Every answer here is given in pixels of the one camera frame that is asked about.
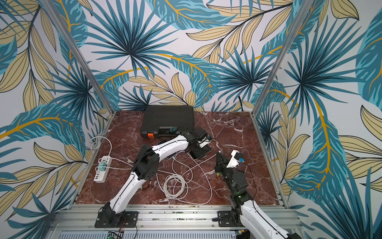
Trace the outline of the smartphone with pink case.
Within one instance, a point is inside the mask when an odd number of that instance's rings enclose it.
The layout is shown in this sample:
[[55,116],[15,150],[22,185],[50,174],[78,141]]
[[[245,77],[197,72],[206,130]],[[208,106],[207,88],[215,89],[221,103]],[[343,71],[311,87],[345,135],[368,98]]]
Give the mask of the smartphone with pink case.
[[158,145],[163,144],[163,143],[166,143],[166,142],[168,142],[168,140],[167,140],[167,139],[163,139],[163,140],[161,140],[160,142],[158,142]]

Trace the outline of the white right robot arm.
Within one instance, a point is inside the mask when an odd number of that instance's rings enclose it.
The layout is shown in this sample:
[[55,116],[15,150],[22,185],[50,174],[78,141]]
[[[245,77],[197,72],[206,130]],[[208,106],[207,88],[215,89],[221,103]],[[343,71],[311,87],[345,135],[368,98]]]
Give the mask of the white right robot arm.
[[297,233],[291,234],[277,225],[247,192],[245,172],[234,169],[243,161],[243,155],[238,151],[233,151],[230,159],[221,152],[216,154],[214,169],[231,193],[231,210],[218,211],[212,221],[218,222],[220,227],[245,227],[257,239],[299,239]]

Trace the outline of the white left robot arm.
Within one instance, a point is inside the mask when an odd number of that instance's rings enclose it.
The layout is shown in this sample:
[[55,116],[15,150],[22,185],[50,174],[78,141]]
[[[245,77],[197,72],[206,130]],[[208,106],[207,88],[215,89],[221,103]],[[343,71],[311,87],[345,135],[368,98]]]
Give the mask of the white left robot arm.
[[194,132],[182,132],[177,137],[162,141],[158,145],[145,144],[138,153],[129,178],[118,193],[97,214],[95,228],[117,228],[136,225],[137,212],[127,212],[126,208],[138,189],[157,174],[159,163],[179,152],[190,153],[194,159],[201,159],[211,151],[212,137],[202,128]]

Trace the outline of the black plastic tool case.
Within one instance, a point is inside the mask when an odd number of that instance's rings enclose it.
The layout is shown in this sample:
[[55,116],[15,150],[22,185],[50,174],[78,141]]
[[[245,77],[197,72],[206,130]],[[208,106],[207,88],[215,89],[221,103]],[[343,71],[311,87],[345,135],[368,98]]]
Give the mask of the black plastic tool case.
[[[168,130],[176,126],[174,134]],[[195,130],[194,109],[191,106],[148,106],[143,117],[140,134],[143,138],[155,139],[160,137],[177,136],[182,132]]]

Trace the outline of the white power strip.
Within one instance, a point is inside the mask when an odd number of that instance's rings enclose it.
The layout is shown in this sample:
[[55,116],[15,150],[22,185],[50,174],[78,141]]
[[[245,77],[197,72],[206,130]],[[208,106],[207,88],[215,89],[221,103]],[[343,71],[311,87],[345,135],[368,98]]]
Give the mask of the white power strip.
[[109,155],[103,156],[98,160],[98,165],[95,168],[95,183],[104,183],[111,165],[111,157]]

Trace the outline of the teal-handled screwdriver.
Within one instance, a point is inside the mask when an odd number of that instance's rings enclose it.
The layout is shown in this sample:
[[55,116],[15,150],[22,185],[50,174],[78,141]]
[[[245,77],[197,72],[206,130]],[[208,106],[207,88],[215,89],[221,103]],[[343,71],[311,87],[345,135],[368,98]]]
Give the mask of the teal-handled screwdriver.
[[178,131],[178,128],[177,128],[176,126],[174,126],[174,127],[170,128],[170,129],[168,130],[168,133],[170,133],[170,134],[174,134],[174,133],[176,133],[177,131]]

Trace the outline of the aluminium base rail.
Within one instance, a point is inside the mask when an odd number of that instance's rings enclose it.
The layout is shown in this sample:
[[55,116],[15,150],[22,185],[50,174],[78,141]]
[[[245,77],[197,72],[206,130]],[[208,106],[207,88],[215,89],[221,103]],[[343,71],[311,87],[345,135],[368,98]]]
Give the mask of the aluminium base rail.
[[61,211],[48,229],[48,239],[105,239],[122,232],[123,239],[234,239],[240,226],[213,221],[219,211],[230,211],[229,205],[129,205],[136,212],[133,225],[96,228],[99,204],[78,204]]

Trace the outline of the aluminium frame post right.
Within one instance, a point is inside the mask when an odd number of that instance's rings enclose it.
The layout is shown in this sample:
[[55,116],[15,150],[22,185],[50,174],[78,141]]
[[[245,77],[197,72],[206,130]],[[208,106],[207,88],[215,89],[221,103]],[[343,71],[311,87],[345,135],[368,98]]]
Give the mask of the aluminium frame post right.
[[260,95],[257,99],[256,105],[254,106],[254,109],[251,113],[251,116],[253,119],[255,119],[258,116],[260,109],[262,107],[262,104],[263,104],[265,98],[267,97],[267,93],[268,93],[270,87],[272,86],[273,80],[276,77],[277,71],[279,70],[283,59],[287,55],[295,37],[297,36],[297,34],[299,32],[299,28],[303,24],[304,19],[308,14],[309,8],[312,6],[312,3],[313,3],[313,0],[303,1],[301,3],[301,7],[300,7],[300,9],[299,9],[299,11],[295,17],[295,20],[292,22],[290,32],[286,36],[284,43],[281,46],[281,49],[277,55],[277,58],[273,64],[273,67],[272,67],[272,69],[268,75],[268,78],[263,85],[262,91],[260,92]]

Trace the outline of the aluminium frame post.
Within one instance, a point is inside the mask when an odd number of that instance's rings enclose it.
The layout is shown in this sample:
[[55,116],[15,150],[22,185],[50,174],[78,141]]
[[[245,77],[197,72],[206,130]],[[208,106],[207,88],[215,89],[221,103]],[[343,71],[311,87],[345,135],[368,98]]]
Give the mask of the aluminium frame post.
[[287,55],[295,37],[297,36],[297,34],[299,32],[299,28],[303,24],[304,19],[308,14],[309,8],[312,6],[312,3],[313,3],[313,0],[303,1],[301,3],[301,7],[300,7],[300,9],[299,9],[299,11],[295,17],[295,20],[292,22],[290,32],[286,36],[284,43],[281,46],[281,49],[277,55],[277,58],[273,64],[273,67],[272,67],[272,69],[268,75],[268,78],[263,85],[262,91],[260,92],[260,95],[257,99],[256,105],[254,106],[254,109],[251,113],[251,116],[253,119],[255,119],[258,116],[260,109],[262,107],[262,104],[263,104],[265,98],[267,97],[267,93],[268,93],[270,87],[272,86],[273,80],[276,77],[277,71],[279,70],[283,59]]
[[69,30],[64,25],[64,20],[61,18],[61,15],[59,14],[57,8],[55,7],[53,1],[48,0],[41,0],[39,1],[43,8],[47,11],[47,15],[50,17],[53,24],[56,26],[58,32],[61,34],[62,38],[66,42],[69,50],[72,52],[74,58],[76,59],[77,63],[82,68],[85,76],[89,80],[90,84],[93,86],[94,91],[99,96],[103,106],[107,109],[107,111],[110,114],[114,114],[114,110],[111,107],[109,100],[106,98],[105,94],[103,93],[100,85],[98,84],[94,74],[92,73],[90,67],[88,66],[88,63],[86,62],[84,56],[82,55],[79,47],[77,46],[73,36],[69,32]]

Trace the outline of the aluminium frame post left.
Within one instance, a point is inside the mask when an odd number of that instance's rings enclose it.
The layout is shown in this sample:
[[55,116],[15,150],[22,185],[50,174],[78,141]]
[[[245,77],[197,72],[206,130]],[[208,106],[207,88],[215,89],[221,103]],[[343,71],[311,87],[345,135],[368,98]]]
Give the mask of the aluminium frame post left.
[[110,114],[114,114],[114,110],[111,107],[109,100],[106,98],[105,94],[103,93],[100,85],[98,84],[94,74],[92,73],[90,67],[88,66],[88,63],[86,62],[84,56],[82,55],[79,47],[77,46],[73,36],[69,32],[69,30],[64,25],[64,20],[61,18],[61,15],[59,14],[57,8],[55,7],[53,1],[48,0],[41,0],[39,1],[43,8],[47,11],[47,15],[50,17],[53,24],[56,26],[58,32],[61,34],[62,38],[66,42],[69,50],[72,52],[74,58],[76,59],[77,63],[82,68],[85,76],[89,80],[90,84],[93,86],[94,91],[99,96],[103,106],[107,109],[107,111]]

